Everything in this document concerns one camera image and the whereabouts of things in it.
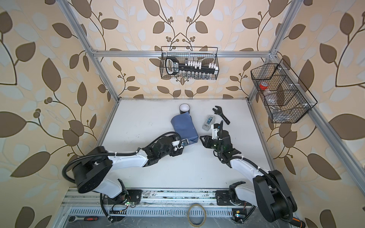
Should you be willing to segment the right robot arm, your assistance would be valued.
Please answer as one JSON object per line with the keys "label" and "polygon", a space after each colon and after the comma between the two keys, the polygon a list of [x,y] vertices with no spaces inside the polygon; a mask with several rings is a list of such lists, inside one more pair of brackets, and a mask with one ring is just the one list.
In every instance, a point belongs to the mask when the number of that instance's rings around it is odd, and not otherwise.
{"label": "right robot arm", "polygon": [[281,219],[293,226],[305,227],[300,219],[294,217],[298,207],[281,172],[266,171],[245,157],[233,147],[228,131],[220,130],[215,137],[200,136],[200,141],[205,148],[213,149],[221,163],[238,171],[253,184],[254,190],[240,187],[243,181],[232,184],[232,203],[250,203],[259,209],[268,222]]}

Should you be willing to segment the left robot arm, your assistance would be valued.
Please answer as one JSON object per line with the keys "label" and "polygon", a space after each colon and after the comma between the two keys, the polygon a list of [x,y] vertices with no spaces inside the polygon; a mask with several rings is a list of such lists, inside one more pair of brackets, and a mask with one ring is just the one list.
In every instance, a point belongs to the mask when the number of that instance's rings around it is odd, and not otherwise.
{"label": "left robot arm", "polygon": [[108,152],[103,146],[98,146],[89,154],[68,162],[62,170],[62,176],[76,184],[79,193],[99,193],[102,212],[113,223],[115,219],[106,211],[103,197],[109,197],[114,204],[126,203],[129,200],[123,181],[113,172],[152,166],[168,155],[181,155],[183,148],[182,138],[177,132],[167,132],[146,147],[137,148],[129,153]]}

